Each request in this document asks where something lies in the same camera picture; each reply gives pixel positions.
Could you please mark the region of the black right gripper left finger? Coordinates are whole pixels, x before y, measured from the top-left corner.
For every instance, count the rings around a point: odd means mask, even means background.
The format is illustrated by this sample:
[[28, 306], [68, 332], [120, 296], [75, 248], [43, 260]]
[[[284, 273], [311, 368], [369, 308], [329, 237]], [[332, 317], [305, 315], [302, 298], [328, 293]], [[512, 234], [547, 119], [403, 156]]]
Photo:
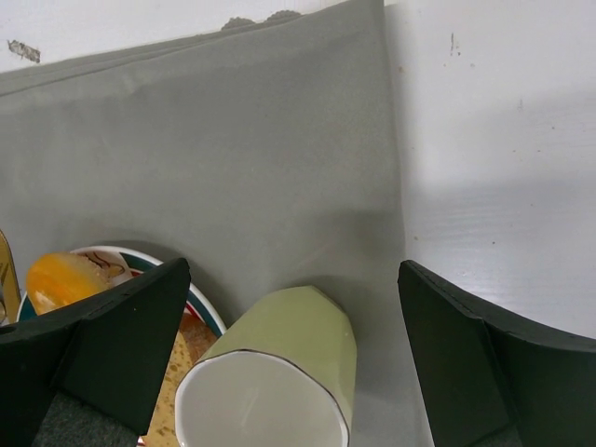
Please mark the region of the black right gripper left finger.
[[147, 433], [190, 286], [184, 258], [1, 329], [4, 446], [134, 446]]

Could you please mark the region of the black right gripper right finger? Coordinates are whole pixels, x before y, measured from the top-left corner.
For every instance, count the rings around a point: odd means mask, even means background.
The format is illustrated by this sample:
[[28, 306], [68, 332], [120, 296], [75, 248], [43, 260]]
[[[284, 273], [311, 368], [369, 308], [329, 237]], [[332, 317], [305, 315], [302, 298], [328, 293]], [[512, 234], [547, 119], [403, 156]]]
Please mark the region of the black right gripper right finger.
[[595, 342], [494, 305], [414, 261], [400, 304], [437, 446], [592, 446]]

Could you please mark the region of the seeded bread slice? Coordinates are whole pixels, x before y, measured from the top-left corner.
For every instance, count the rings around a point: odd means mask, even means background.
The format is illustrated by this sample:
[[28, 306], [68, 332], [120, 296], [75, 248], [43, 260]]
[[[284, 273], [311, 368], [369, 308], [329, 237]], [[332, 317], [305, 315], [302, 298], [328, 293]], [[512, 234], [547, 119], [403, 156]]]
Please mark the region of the seeded bread slice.
[[145, 446], [179, 445], [174, 420], [177, 388], [216, 340], [216, 335], [200, 318], [183, 313], [151, 424], [148, 433], [142, 436]]

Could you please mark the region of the orange glazed donut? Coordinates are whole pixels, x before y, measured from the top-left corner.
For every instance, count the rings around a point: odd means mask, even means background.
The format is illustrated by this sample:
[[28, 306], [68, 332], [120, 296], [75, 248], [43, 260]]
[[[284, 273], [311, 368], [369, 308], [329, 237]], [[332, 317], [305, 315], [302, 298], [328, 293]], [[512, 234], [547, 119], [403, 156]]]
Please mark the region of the orange glazed donut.
[[69, 252], [41, 256], [30, 267], [25, 285], [38, 316], [112, 287], [104, 270], [88, 258]]

